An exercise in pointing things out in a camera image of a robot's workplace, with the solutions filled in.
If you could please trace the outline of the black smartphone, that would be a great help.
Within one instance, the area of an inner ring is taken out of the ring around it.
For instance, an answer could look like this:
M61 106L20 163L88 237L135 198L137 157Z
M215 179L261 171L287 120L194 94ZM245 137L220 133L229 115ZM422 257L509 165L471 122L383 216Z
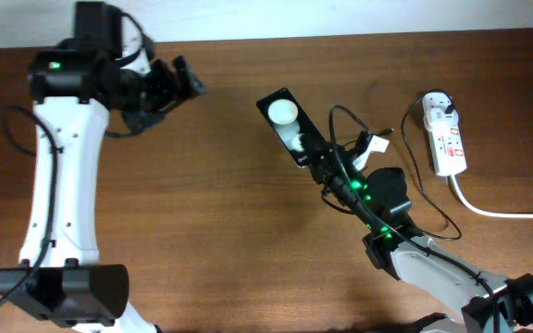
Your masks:
M308 167L326 144L321 132L288 88L281 88L256 102L297 167Z

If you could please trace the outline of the white power strip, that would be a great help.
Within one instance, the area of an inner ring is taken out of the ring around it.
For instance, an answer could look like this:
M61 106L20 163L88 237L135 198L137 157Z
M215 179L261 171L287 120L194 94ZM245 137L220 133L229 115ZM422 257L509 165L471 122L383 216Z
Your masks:
M428 133L437 176L450 177L467 169L465 151L458 126L434 129Z

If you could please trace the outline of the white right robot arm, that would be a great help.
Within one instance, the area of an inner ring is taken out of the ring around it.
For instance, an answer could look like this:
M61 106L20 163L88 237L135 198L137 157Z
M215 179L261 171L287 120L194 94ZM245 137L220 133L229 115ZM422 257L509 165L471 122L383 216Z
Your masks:
M408 215L405 175L384 167L357 171L340 146L304 139L314 181L324 185L370 230L363 243L377 269L425 290L459 313L462 324L436 317L426 332L512 332L533 327L533 275L492 274L443 249Z

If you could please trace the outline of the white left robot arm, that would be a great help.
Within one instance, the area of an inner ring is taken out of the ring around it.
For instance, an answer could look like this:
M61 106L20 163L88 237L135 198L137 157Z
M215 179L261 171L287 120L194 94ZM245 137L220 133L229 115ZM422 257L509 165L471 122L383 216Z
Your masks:
M99 261L94 208L99 155L112 111L134 137L206 88L183 57L155 57L128 13L75 5L74 31L28 70L37 134L31 218L0 296L39 321L78 332L154 332L130 303L124 265Z

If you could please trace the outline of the white wall charger adapter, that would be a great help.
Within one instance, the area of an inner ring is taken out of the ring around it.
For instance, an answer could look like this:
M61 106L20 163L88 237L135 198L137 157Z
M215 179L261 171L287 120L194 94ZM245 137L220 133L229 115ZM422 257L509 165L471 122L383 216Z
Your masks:
M445 92L428 92L423 97L423 121L428 131L455 127L459 116L452 98Z

